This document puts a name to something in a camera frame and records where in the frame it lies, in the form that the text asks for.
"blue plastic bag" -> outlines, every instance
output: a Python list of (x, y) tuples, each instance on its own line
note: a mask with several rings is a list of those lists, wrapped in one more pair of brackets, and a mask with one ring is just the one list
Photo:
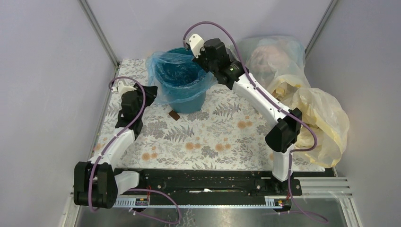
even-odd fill
[(146, 59), (148, 85), (159, 88), (156, 103), (189, 102), (203, 95), (217, 83), (212, 73), (206, 73), (198, 64), (192, 62), (192, 59), (191, 52), (156, 52)]

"clear plastic bag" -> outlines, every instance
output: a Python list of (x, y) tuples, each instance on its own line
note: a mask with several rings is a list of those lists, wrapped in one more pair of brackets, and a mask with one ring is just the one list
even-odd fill
[[(304, 74), (305, 49), (296, 38), (256, 37), (237, 45), (249, 71), (277, 99), (292, 97), (299, 87), (311, 87)], [(230, 50), (238, 58), (233, 46)]]
[(187, 54), (156, 52), (146, 59), (148, 85), (159, 88), (156, 103), (191, 101), (217, 83), (213, 74), (206, 73), (192, 58)]
[[(299, 108), (302, 120), (317, 135), (317, 147), (309, 152), (299, 152), (312, 163), (325, 168), (335, 166), (347, 146), (349, 119), (335, 97), (318, 88), (300, 88), (292, 98), (283, 102), (291, 109)], [(304, 127), (295, 146), (310, 148), (314, 143), (311, 133)]]
[[(325, 168), (335, 166), (347, 146), (349, 119), (335, 97), (310, 88), (302, 44), (291, 36), (267, 36), (244, 39), (238, 47), (258, 82), (283, 104), (299, 108), (302, 120), (316, 133), (317, 147), (299, 155)], [(236, 57), (233, 46), (230, 50)], [(302, 127), (295, 145), (310, 148), (313, 143), (311, 133)]]

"small brown block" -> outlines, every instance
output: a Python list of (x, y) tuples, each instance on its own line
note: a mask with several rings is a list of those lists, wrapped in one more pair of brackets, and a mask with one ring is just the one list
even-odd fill
[(180, 119), (180, 115), (178, 115), (174, 110), (170, 111), (168, 113), (168, 115), (170, 115), (176, 121), (178, 121), (178, 119)]

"gray wall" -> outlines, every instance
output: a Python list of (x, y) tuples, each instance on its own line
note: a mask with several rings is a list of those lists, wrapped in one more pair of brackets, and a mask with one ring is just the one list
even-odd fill
[(306, 63), (351, 123), (338, 171), (366, 227), (401, 224), (401, 1), (340, 1)]
[[(155, 51), (182, 46), (185, 31), (210, 20), (235, 39), (257, 35), (293, 35), (305, 46), (330, 0), (89, 0), (117, 57), (146, 58)], [(205, 39), (226, 35), (203, 25), (194, 30)]]
[(0, 75), (0, 226), (57, 226), (113, 66), (77, 0), (12, 0)]

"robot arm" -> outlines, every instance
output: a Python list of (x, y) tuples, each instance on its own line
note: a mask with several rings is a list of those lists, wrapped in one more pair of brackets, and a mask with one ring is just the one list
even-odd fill
[[(296, 142), (301, 125), (292, 118), (286, 116), (256, 90), (245, 75), (241, 63), (231, 61), (224, 43), (220, 39), (204, 41), (198, 34), (192, 34), (187, 46), (194, 55), (193, 62), (199, 64), (206, 72), (212, 72), (219, 84), (226, 85), (230, 90), (244, 97), (252, 104), (271, 125), (272, 130), (266, 135), (266, 143), (272, 148), (273, 176), (283, 182), (288, 179), (289, 150)], [(299, 109), (290, 110), (267, 92), (256, 79), (249, 73), (250, 79), (281, 109), (288, 110), (298, 119), (302, 118)]]
[[(142, 114), (139, 118), (118, 137), (117, 135), (127, 127), (138, 115), (143, 103), (142, 91), (138, 85), (125, 86), (118, 82), (117, 91), (121, 95), (121, 107), (118, 112), (118, 121), (114, 129), (113, 142), (107, 148), (107, 152), (100, 155), (96, 165), (95, 177), (92, 184), (92, 204), (94, 207), (111, 208), (117, 196), (123, 194), (130, 188), (135, 188), (139, 183), (139, 173), (134, 171), (123, 171), (114, 175), (114, 169), (124, 151), (135, 141), (142, 130)], [(146, 96), (146, 106), (150, 106), (156, 98), (157, 87), (143, 86)], [(89, 178), (99, 156), (95, 155), (87, 162), (78, 162), (74, 169), (74, 202), (77, 205), (88, 206)]]

